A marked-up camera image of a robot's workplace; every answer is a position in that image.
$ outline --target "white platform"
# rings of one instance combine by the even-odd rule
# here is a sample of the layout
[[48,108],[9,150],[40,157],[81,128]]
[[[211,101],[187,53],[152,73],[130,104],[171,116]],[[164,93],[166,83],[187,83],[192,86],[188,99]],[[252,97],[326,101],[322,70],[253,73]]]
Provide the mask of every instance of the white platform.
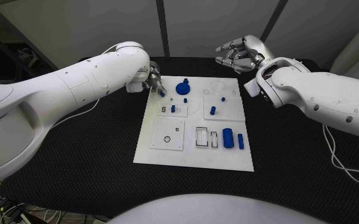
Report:
[[[177,85],[190,79],[191,92],[177,93]],[[246,114],[239,81],[234,78],[164,76],[168,94],[151,93],[135,163],[201,167],[221,170],[254,171]],[[197,127],[208,128],[210,147],[197,147]],[[224,147],[223,129],[234,132],[234,148]],[[211,148],[211,132],[218,135],[218,149]],[[244,135],[246,149],[239,147]]]

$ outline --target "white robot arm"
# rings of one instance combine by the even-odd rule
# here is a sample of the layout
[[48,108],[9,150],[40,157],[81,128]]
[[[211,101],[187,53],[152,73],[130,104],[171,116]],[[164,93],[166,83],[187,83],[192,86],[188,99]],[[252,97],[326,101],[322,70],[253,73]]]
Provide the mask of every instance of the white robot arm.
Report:
[[332,73],[312,73],[296,59],[276,58],[253,35],[223,45],[230,50],[220,64],[239,73],[259,68],[246,84],[253,97],[262,94],[276,108],[296,105],[306,116],[328,126],[359,135],[359,80]]
[[136,42],[24,82],[0,85],[0,180],[31,160],[58,120],[128,87],[165,93],[159,66]]

